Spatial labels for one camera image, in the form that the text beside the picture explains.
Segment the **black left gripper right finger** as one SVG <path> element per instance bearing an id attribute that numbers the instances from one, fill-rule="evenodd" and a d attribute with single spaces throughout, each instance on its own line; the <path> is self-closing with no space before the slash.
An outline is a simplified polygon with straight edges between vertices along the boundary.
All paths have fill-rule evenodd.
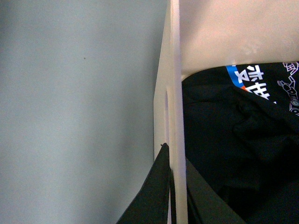
<path id="1" fill-rule="evenodd" d="M 244 224 L 210 187 L 189 160 L 186 160 L 188 223 Z"/>

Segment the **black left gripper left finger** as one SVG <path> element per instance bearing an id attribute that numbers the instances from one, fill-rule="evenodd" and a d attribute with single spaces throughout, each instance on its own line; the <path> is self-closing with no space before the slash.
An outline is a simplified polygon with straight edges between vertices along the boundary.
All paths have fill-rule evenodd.
<path id="1" fill-rule="evenodd" d="M 124 211 L 119 224 L 166 224 L 168 223 L 171 168 L 169 146 L 161 149 L 133 201 Z"/>

